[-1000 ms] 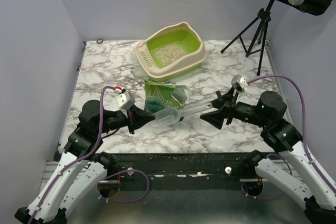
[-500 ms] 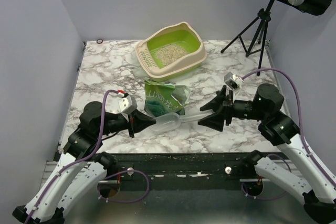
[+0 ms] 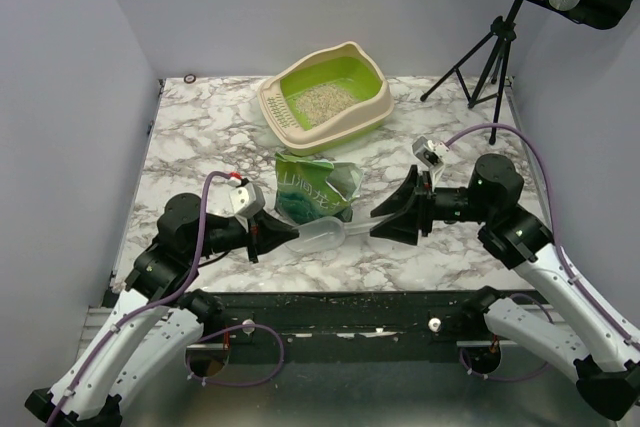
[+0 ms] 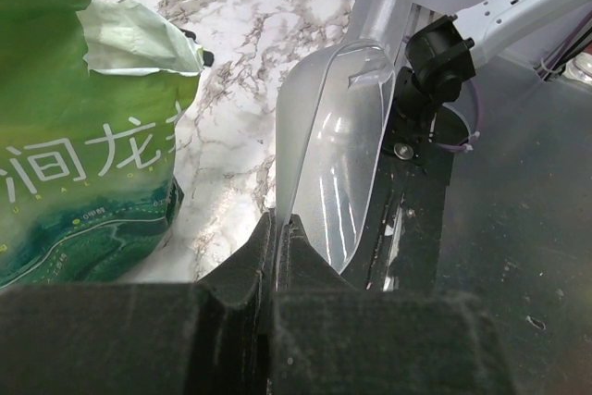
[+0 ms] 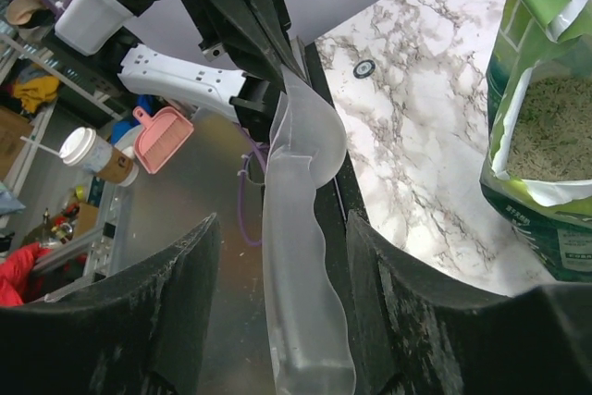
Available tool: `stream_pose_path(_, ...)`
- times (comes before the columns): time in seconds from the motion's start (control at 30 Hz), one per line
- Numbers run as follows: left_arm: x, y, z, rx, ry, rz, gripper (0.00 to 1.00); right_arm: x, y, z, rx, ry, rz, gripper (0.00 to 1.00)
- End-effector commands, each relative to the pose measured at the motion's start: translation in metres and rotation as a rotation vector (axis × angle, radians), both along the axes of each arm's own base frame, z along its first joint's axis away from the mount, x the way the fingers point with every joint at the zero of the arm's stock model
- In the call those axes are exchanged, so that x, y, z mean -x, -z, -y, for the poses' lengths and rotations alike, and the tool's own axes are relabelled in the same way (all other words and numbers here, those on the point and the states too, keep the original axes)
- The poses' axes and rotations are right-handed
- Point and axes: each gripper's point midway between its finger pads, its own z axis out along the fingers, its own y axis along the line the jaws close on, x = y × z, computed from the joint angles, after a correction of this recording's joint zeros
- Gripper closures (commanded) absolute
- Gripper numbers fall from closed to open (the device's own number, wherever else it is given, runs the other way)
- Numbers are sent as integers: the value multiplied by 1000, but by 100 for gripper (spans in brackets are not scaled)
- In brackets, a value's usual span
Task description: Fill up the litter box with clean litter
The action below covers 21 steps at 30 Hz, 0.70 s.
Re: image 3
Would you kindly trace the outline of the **clear plastic litter scoop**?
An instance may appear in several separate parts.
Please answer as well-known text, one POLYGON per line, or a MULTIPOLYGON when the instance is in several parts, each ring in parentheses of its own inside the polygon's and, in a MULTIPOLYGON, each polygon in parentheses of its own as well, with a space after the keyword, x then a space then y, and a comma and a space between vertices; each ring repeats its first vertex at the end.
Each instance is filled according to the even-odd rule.
POLYGON ((347 237, 368 234, 385 217, 358 222, 343 222, 336 217, 322 217, 295 228, 298 237, 285 244, 292 252, 312 254, 340 247, 347 237))

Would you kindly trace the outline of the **green cat litter bag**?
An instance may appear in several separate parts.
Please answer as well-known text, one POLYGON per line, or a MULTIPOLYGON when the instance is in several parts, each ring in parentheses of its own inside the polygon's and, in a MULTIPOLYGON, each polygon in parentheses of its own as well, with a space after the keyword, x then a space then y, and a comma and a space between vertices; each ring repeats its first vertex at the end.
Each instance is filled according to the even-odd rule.
POLYGON ((364 176, 355 164, 278 153, 275 170, 275 210, 281 216, 297 225, 324 217, 352 220, 364 176))

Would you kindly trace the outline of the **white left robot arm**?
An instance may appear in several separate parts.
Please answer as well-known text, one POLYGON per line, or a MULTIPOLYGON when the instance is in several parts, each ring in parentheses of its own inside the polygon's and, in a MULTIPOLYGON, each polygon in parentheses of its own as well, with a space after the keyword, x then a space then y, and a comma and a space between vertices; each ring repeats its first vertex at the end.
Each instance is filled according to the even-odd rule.
POLYGON ((50 426, 119 426, 124 411, 167 363, 224 329, 221 300, 181 290, 201 257, 246 249, 250 261, 296 239, 298 231, 261 207, 247 221, 202 213, 192 193, 171 198, 152 244, 135 260, 108 319, 72 368, 34 390, 25 407, 50 426))

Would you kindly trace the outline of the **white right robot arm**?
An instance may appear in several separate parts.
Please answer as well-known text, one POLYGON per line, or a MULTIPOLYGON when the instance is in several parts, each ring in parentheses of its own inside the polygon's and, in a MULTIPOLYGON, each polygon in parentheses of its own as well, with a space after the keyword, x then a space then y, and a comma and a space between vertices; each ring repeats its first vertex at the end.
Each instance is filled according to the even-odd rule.
POLYGON ((519 204, 523 177, 510 159, 485 154, 467 186, 438 188, 430 172, 412 166, 400 187, 372 210, 373 237, 415 245, 434 222, 475 222, 487 252, 539 292, 567 330, 526 313, 483 287, 442 326, 480 339, 506 337, 554 366, 601 416, 621 420, 639 400, 639 330, 569 261, 549 228, 519 204))

